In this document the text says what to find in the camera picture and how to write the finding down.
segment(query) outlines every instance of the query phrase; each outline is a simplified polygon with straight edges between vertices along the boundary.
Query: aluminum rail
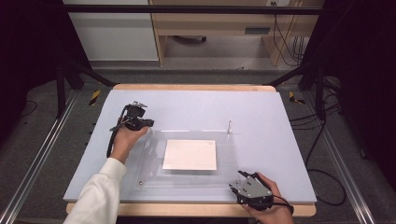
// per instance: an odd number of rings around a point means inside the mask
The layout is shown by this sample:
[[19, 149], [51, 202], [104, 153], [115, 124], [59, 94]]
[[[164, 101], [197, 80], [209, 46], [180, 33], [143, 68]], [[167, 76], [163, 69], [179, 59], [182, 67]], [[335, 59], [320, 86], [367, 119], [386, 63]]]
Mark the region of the aluminum rail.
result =
[[79, 91], [72, 91], [68, 100], [67, 100], [67, 108], [62, 114], [62, 116], [55, 120], [54, 124], [52, 125], [49, 134], [47, 135], [43, 145], [37, 152], [34, 161], [32, 162], [29, 170], [27, 171], [25, 177], [23, 178], [20, 186], [18, 187], [17, 191], [15, 192], [14, 196], [12, 197], [11, 201], [9, 202], [6, 210], [0, 216], [0, 223], [1, 224], [10, 224], [13, 223], [16, 219], [18, 213], [21, 210], [21, 207], [26, 200], [30, 190], [32, 189], [35, 180], [38, 177], [38, 174], [41, 171], [41, 168], [44, 165], [48, 155], [50, 154], [52, 147], [66, 122], [70, 111], [73, 108], [73, 105], [78, 97]]
[[[306, 93], [305, 91], [303, 92], [303, 95], [311, 111], [315, 113], [314, 100], [312, 98], [312, 95]], [[334, 165], [335, 171], [339, 175], [340, 181], [346, 189], [346, 194], [348, 196], [348, 199], [350, 200], [350, 203], [352, 204], [356, 216], [359, 219], [359, 222], [361, 224], [375, 224], [374, 217], [369, 207], [367, 206], [366, 201], [364, 201], [358, 185], [353, 179], [352, 174], [349, 172], [346, 163], [340, 155], [337, 146], [332, 140], [332, 136], [330, 135], [329, 130], [326, 127], [324, 127], [323, 129], [322, 137], [329, 156], [332, 159], [332, 164]]]
[[51, 10], [84, 13], [200, 13], [200, 14], [270, 14], [320, 15], [334, 13], [322, 7], [243, 7], [243, 6], [169, 6], [169, 5], [39, 5]]

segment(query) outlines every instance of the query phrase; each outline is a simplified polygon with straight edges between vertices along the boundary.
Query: clear plastic panel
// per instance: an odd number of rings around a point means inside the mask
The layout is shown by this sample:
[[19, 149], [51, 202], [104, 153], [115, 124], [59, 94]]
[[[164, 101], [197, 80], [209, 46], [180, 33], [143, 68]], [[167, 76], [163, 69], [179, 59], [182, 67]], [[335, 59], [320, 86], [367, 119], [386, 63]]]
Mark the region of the clear plastic panel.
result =
[[[165, 170], [167, 140], [215, 140], [217, 170]], [[224, 188], [238, 170], [233, 135], [223, 131], [152, 131], [138, 167], [136, 185], [142, 189]]]

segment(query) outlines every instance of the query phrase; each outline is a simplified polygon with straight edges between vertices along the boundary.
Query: white sleeve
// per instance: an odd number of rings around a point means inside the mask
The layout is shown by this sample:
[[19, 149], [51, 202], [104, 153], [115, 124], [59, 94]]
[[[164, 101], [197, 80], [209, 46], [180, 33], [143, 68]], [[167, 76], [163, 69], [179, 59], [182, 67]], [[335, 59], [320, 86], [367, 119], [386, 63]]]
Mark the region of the white sleeve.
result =
[[120, 182], [125, 173], [126, 167], [120, 161], [108, 158], [99, 174], [85, 184], [64, 223], [116, 223]]

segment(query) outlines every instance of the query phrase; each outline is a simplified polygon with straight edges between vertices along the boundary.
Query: person's hand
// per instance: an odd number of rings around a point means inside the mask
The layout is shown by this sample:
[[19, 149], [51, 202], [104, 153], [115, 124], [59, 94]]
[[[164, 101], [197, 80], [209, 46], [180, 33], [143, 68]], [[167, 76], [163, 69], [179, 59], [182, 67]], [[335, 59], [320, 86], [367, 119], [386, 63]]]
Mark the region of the person's hand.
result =
[[120, 126], [116, 138], [114, 139], [114, 147], [110, 158], [114, 158], [125, 164], [134, 144], [141, 136], [145, 135], [148, 130], [149, 127], [144, 127], [140, 131], [131, 131], [123, 125]]
[[[271, 188], [273, 194], [277, 197], [282, 197], [280, 195], [279, 189], [277, 188], [276, 182], [268, 179], [266, 176], [259, 174], [259, 177]], [[283, 203], [281, 199], [274, 197], [275, 203]], [[247, 206], [246, 204], [242, 204], [244, 207], [253, 217], [258, 219], [261, 223], [265, 224], [292, 224], [293, 219], [288, 207], [273, 205], [270, 209], [266, 209], [264, 211], [257, 211], [256, 209]]]

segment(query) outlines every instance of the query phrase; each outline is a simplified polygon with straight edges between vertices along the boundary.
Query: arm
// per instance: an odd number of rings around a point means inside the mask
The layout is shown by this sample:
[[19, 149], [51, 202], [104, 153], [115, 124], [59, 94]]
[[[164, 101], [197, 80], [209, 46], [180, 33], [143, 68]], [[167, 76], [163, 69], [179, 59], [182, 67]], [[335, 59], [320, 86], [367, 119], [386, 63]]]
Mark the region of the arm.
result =
[[120, 182], [126, 173], [130, 150], [148, 127], [138, 132], [120, 127], [110, 157], [99, 174], [82, 189], [78, 201], [64, 223], [116, 223], [120, 204]]
[[[276, 182], [268, 179], [264, 175], [258, 173], [260, 178], [271, 188], [273, 194], [277, 197], [282, 197], [280, 191], [277, 188]], [[274, 198], [274, 202], [283, 203], [281, 199]], [[265, 224], [293, 224], [293, 219], [288, 207], [274, 205], [271, 209], [264, 211], [257, 211], [256, 209], [249, 207], [245, 204], [242, 205], [253, 217], [258, 219], [261, 223]]]

